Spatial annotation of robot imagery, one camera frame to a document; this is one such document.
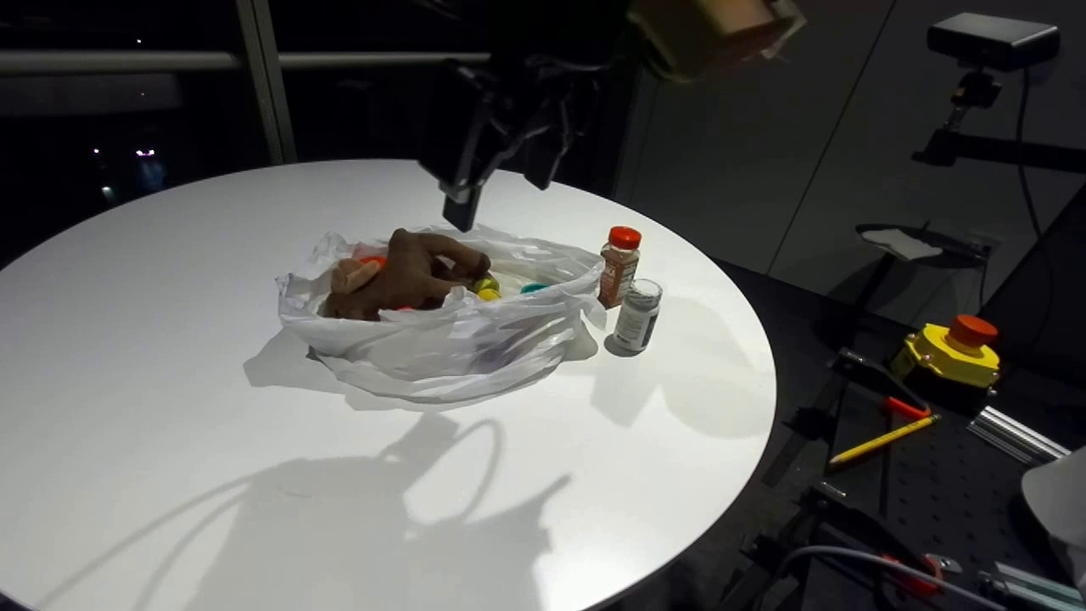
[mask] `small bottle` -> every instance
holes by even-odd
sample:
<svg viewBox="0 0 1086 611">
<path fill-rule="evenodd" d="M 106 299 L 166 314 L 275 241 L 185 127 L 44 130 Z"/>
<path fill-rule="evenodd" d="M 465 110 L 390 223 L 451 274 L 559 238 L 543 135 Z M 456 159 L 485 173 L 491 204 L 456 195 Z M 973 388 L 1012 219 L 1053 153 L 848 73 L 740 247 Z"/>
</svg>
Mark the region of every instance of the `small bottle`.
<svg viewBox="0 0 1086 611">
<path fill-rule="evenodd" d="M 642 231 L 614 223 L 604 246 L 599 306 L 614 310 L 638 274 Z"/>
<path fill-rule="evenodd" d="M 618 357 L 642 352 L 651 340 L 662 295 L 664 289 L 659 282 L 633 280 L 627 295 L 622 299 L 618 327 L 604 348 Z"/>
</svg>

